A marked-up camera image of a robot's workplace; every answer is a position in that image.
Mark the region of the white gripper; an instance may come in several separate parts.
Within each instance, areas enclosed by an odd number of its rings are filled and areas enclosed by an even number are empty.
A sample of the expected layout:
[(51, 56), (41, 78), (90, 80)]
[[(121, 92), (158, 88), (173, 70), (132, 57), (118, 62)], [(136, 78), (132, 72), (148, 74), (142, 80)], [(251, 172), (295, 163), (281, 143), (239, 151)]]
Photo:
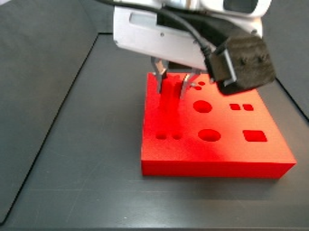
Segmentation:
[(117, 7), (114, 11), (114, 41), (120, 48), (140, 52), (152, 58), (157, 92), (162, 92), (168, 68), (164, 60), (189, 66), (192, 72), (181, 82), (180, 97), (185, 97), (194, 80), (207, 70), (204, 54), (192, 35), (157, 24), (157, 15), (141, 10)]

